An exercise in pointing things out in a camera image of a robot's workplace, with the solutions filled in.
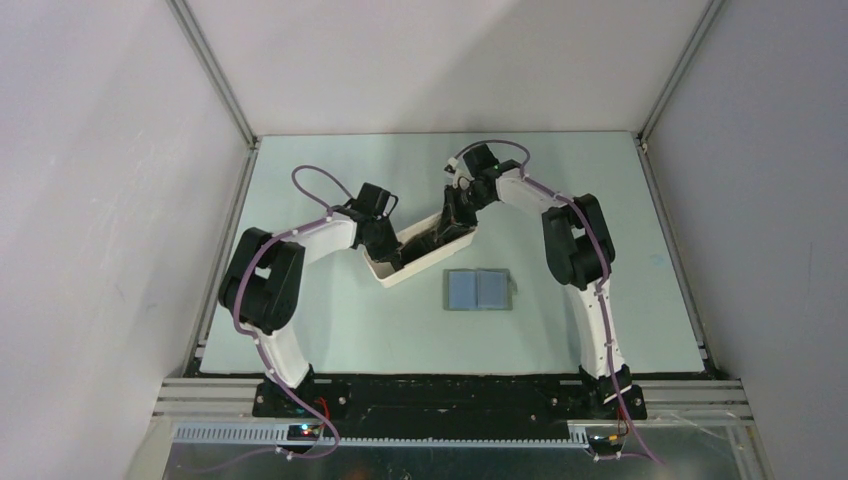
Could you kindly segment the white plastic bin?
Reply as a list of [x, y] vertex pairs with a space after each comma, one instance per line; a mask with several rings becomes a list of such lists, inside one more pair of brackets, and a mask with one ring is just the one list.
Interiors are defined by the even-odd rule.
[[[403, 244], [409, 243], [414, 237], [434, 229], [439, 219], [440, 213], [425, 217], [417, 223], [398, 231], [396, 233], [397, 239]], [[391, 288], [470, 246], [476, 233], [477, 228], [472, 227], [464, 235], [445, 245], [430, 249], [427, 253], [419, 256], [400, 269], [396, 269], [390, 263], [373, 260], [367, 251], [363, 253], [363, 257], [375, 279], [384, 288]]]

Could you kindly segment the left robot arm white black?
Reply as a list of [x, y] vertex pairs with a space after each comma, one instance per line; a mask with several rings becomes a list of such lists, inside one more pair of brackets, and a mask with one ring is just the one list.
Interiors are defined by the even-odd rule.
[[266, 376], [281, 385], [278, 404], [292, 416], [308, 414], [316, 403], [315, 388], [304, 382], [312, 367], [293, 326], [303, 271], [360, 246], [379, 260], [397, 260], [400, 242], [390, 221], [397, 203], [395, 194], [365, 183], [356, 197], [329, 207], [317, 220], [280, 233], [251, 227], [236, 245], [218, 303], [231, 314], [235, 330], [253, 342]]

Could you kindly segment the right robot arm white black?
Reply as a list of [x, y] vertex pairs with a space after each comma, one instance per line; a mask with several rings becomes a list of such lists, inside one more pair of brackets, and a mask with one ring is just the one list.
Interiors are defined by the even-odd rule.
[[632, 385], [611, 313], [609, 287], [615, 247], [599, 200], [569, 197], [532, 179], [526, 162], [499, 161], [490, 141], [474, 142], [450, 157], [437, 230], [445, 239], [478, 222], [477, 214], [500, 202], [539, 220], [546, 264], [572, 298], [580, 340], [579, 374], [585, 411], [606, 418]]

